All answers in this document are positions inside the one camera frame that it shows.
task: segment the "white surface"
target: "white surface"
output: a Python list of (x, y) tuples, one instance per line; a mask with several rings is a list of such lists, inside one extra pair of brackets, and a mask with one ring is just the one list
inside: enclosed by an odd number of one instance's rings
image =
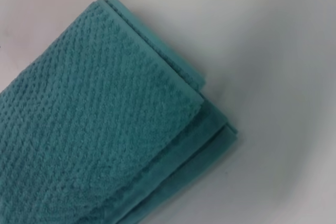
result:
[[(92, 1), (0, 0), (0, 89)], [(144, 223), (336, 223), (336, 1), (122, 1), (206, 75), (240, 130)]]

